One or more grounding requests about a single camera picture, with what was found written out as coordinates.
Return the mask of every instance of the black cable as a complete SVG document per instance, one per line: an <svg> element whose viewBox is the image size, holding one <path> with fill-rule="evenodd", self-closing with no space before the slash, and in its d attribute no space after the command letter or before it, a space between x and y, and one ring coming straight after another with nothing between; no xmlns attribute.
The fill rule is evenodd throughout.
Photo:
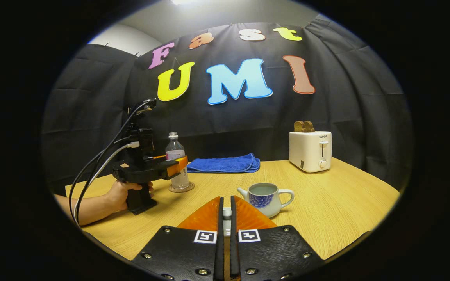
<svg viewBox="0 0 450 281"><path fill-rule="evenodd" d="M110 142L110 144L102 151L102 154L100 154L100 157L97 159L95 167L93 168L93 171L91 172L91 175L89 176L88 180L86 181L86 184L84 185L81 194L79 195L79 198L77 199L77 208L75 210L75 217L77 219L76 223L78 226L80 226L79 224L79 208L81 205L81 201L82 198L84 197L84 193L86 193L86 188L91 184L91 180L93 179L93 175L95 174L95 171L98 169L98 164L100 163L100 159L104 156L105 152L110 149L110 147L114 144L114 142L116 141L116 139L119 137L119 135L123 132L123 130L125 129L126 125L128 125L130 123L130 120L133 118L133 116L136 115L136 112L138 110L140 110L140 108L144 107L145 105L148 105L148 101L142 103L141 105L137 106L136 108L134 108L134 110L132 111L132 113L130 114L130 116L128 116L128 118L126 119L125 123L123 124L123 126L121 126L121 129L119 130L119 132L116 134L116 136L112 139L112 141Z"/></svg>
<svg viewBox="0 0 450 281"><path fill-rule="evenodd" d="M117 144L119 142L125 141L126 139L129 139L129 137L123 137L122 139L118 139L116 142L114 142L114 144ZM100 155L102 154L103 151L100 151L95 157L93 157L93 159L91 159L88 164L86 164L82 170L79 172L79 174L77 174L76 178L74 179L72 186L70 187L70 191L69 191L69 210L70 210L70 215L74 217L73 211L72 211L72 194L75 188L75 185L77 184L77 181L82 177L82 174L84 174L84 171L86 171L86 169L88 168L89 165L91 165L93 163L93 161L95 159L98 160L100 159Z"/></svg>

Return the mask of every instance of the blue floral pattern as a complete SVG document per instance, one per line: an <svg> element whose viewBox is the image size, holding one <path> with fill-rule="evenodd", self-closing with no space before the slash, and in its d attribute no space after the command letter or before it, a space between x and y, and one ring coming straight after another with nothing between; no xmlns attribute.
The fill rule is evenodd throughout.
<svg viewBox="0 0 450 281"><path fill-rule="evenodd" d="M256 208L266 207L268 204L270 204L270 202L272 202L272 199L273 194L265 196L250 194L250 204L255 206Z"/></svg>

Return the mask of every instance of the white toaster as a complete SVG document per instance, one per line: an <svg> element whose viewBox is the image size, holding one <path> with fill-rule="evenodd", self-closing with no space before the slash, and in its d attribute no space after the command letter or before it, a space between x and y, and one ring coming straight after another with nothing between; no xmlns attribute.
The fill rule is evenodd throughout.
<svg viewBox="0 0 450 281"><path fill-rule="evenodd" d="M331 167L331 132L289 133L289 161L309 173Z"/></svg>

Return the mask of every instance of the teapot spout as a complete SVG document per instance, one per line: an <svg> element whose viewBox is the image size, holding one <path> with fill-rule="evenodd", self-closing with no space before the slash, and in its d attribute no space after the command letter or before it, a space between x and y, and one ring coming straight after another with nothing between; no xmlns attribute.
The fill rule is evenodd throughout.
<svg viewBox="0 0 450 281"><path fill-rule="evenodd" d="M238 188L237 191L244 197L244 200L248 201L248 192L242 188Z"/></svg>

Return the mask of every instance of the yellow letter u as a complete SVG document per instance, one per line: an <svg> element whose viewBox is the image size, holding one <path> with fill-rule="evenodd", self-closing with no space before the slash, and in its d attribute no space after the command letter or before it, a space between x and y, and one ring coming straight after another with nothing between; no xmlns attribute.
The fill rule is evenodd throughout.
<svg viewBox="0 0 450 281"><path fill-rule="evenodd" d="M173 90L170 90L170 79L171 75L174 73L173 69L161 73L157 79L159 80L159 86L157 87L157 98L160 101L171 101L175 98L180 97L189 88L189 83L191 81L191 67L194 62L187 62L182 64L178 70L182 72L180 77L180 85Z"/></svg>

